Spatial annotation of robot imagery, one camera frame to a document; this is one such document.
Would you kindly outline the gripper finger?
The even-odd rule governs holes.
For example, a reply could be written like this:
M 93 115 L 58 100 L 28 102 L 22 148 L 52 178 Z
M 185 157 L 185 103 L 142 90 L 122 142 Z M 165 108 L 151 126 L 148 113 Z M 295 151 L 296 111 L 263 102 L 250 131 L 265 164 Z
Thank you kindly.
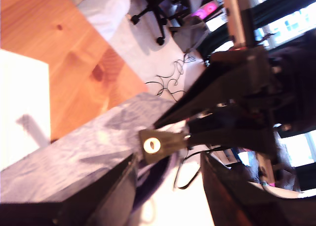
M 136 194 L 137 157 L 129 155 L 115 167 L 85 176 L 59 193 L 62 203 L 54 226 L 122 226 L 132 210 Z
M 216 226 L 293 226 L 280 200 L 201 155 L 204 192 Z
M 229 128 L 219 127 L 203 129 L 197 132 L 190 131 L 188 144 L 220 145 L 225 147 L 246 148 L 260 152 L 271 159 L 277 157 L 276 139 L 272 128 Z
M 256 94 L 270 84 L 271 75 L 268 52 L 263 47 L 216 52 L 210 66 L 154 127 L 185 120 L 230 99 Z

